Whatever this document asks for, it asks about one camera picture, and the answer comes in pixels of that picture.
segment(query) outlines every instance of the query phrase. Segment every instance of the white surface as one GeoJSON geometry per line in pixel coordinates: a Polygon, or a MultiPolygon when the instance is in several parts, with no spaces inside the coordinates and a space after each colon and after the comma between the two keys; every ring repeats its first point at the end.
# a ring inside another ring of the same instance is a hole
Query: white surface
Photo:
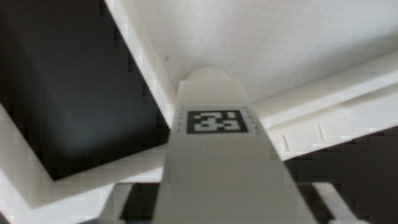
{"type": "Polygon", "coordinates": [[[255,104],[269,128],[398,83],[398,52],[307,83],[255,104]]]}
{"type": "Polygon", "coordinates": [[[220,67],[253,102],[398,49],[396,0],[129,0],[166,74],[220,67]]]}
{"type": "MultiPolygon", "coordinates": [[[[170,82],[198,66],[229,71],[255,101],[396,49],[396,0],[106,3],[168,124],[170,82]]],[[[398,125],[398,85],[321,108],[266,130],[282,159],[398,125]]],[[[74,224],[95,217],[111,184],[159,180],[161,164],[154,149],[53,183],[1,110],[0,210],[12,223],[74,224]]]]}
{"type": "MultiPolygon", "coordinates": [[[[173,115],[181,129],[184,108],[193,106],[207,111],[230,106],[250,111],[239,83],[225,79],[181,82],[173,115]]],[[[250,117],[259,127],[252,112],[250,117]]],[[[316,223],[266,134],[255,129],[255,135],[202,135],[173,128],[154,224],[316,223]]]]}
{"type": "Polygon", "coordinates": [[[328,224],[367,224],[358,220],[330,183],[312,183],[333,220],[328,224]]]}
{"type": "Polygon", "coordinates": [[[229,74],[214,67],[202,67],[189,72],[186,77],[191,81],[198,79],[229,79],[229,74]]]}
{"type": "Polygon", "coordinates": [[[398,126],[398,84],[266,129],[282,159],[398,126]]]}

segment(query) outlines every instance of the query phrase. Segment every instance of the black panel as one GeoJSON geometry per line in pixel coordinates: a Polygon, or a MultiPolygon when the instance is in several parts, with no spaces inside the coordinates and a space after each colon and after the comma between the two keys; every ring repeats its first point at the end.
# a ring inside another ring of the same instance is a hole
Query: black panel
{"type": "Polygon", "coordinates": [[[133,185],[120,219],[127,224],[150,224],[157,198],[157,183],[133,185]]]}
{"type": "Polygon", "coordinates": [[[330,182],[356,217],[398,223],[398,128],[285,161],[296,182],[330,182]]]}
{"type": "Polygon", "coordinates": [[[104,4],[0,0],[0,100],[51,178],[166,141],[104,4]]]}

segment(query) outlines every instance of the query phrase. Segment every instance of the white panel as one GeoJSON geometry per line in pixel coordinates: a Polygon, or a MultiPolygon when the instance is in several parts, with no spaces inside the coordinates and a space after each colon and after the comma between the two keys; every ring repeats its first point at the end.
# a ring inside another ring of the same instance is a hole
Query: white panel
{"type": "Polygon", "coordinates": [[[398,125],[398,84],[266,132],[282,160],[349,141],[398,125]]]}
{"type": "Polygon", "coordinates": [[[255,128],[252,135],[186,134],[177,130],[188,128],[181,122],[184,110],[202,111],[207,107],[207,111],[220,111],[230,106],[246,108],[252,118],[246,126],[250,123],[259,127],[237,82],[182,81],[177,96],[179,128],[172,129],[166,145],[154,223],[314,224],[262,129],[255,128]]]}
{"type": "Polygon", "coordinates": [[[301,85],[255,104],[266,128],[398,83],[398,52],[301,85]]]}
{"type": "Polygon", "coordinates": [[[213,65],[257,101],[398,49],[396,0],[134,0],[173,85],[213,65]]]}

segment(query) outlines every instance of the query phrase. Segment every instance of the white ceiling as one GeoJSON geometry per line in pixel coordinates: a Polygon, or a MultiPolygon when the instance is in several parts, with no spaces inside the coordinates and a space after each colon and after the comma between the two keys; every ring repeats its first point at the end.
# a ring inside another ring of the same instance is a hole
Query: white ceiling
{"type": "Polygon", "coordinates": [[[213,65],[252,101],[398,49],[396,0],[134,0],[177,86],[213,65]]]}

